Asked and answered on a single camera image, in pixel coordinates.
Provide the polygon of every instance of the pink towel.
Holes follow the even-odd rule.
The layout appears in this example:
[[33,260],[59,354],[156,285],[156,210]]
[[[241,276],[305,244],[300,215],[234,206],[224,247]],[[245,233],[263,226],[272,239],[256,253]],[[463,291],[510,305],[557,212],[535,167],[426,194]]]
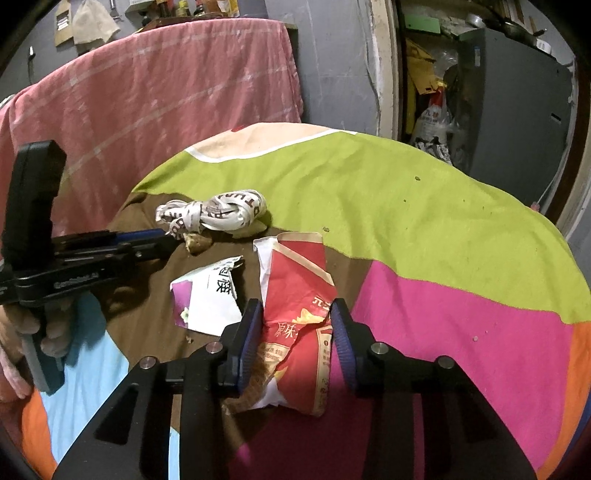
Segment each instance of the pink towel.
[[299,122],[303,103],[280,22],[189,22],[131,35],[64,65],[0,110],[0,226],[20,145],[68,155],[54,235],[102,229],[174,154],[256,122]]

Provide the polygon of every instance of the bottle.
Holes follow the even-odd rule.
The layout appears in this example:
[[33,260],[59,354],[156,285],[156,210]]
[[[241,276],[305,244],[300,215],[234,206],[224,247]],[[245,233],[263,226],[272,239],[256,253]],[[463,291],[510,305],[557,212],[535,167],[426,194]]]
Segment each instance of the bottle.
[[230,15],[230,0],[217,0],[217,5],[223,14]]
[[240,17],[240,10],[238,10],[238,0],[230,0],[230,17]]
[[205,13],[207,14],[215,14],[222,12],[220,10],[219,5],[217,4],[217,0],[203,0],[202,4],[205,8]]
[[158,5],[158,12],[160,13],[160,18],[170,17],[170,10],[168,9],[167,0],[156,0],[156,5]]
[[145,27],[152,21],[152,19],[148,16],[148,12],[140,12],[139,14],[142,16],[142,27]]
[[189,3],[187,2],[187,0],[179,0],[178,9],[184,12],[182,14],[183,17],[191,16],[191,11],[189,10]]

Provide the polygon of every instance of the hand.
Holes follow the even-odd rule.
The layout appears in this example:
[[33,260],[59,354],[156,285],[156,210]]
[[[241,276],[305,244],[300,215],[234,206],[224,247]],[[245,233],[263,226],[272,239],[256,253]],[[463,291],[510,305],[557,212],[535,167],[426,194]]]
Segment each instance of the hand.
[[[73,299],[47,304],[45,313],[46,337],[41,341],[41,351],[61,358],[67,353],[72,341]],[[15,365],[23,357],[20,333],[36,333],[40,326],[39,320],[30,310],[18,304],[0,306],[0,402],[15,401],[31,394],[31,386],[22,378]]]
[[[41,351],[48,356],[61,358],[68,352],[72,341],[73,298],[56,300],[44,307],[47,326],[46,337],[41,341]],[[12,303],[5,305],[4,311],[18,333],[32,335],[39,331],[39,320],[29,309]]]

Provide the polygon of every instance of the mattress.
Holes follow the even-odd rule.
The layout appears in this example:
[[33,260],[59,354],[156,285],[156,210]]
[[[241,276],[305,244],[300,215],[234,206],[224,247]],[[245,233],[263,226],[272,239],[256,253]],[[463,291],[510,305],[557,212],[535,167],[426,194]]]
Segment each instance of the mattress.
[[[405,355],[456,359],[538,477],[549,477],[589,419],[591,294],[546,218],[408,145],[283,123],[227,131],[172,156],[135,186],[110,227],[153,228],[155,208],[170,199],[239,189],[265,196],[264,235],[321,233],[353,318]],[[168,285],[237,255],[244,298],[261,298],[252,242],[217,236],[195,257],[180,246],[124,285],[79,300],[66,384],[31,409],[46,432],[43,458],[31,463],[59,462],[140,358],[182,358],[212,340],[174,324]],[[230,477],[361,479],[371,414],[332,355],[320,418],[281,407],[225,417]],[[178,478],[178,415],[175,403],[170,478]]]

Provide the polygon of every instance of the red snack wrapper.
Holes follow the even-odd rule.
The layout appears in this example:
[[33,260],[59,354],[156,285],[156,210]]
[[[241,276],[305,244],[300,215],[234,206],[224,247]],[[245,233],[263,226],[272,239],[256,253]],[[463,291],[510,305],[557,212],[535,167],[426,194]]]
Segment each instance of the red snack wrapper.
[[287,235],[289,240],[278,236],[272,246],[258,358],[243,395],[226,402],[232,412],[272,404],[320,416],[326,407],[332,339],[329,307],[336,289],[324,270],[322,237]]

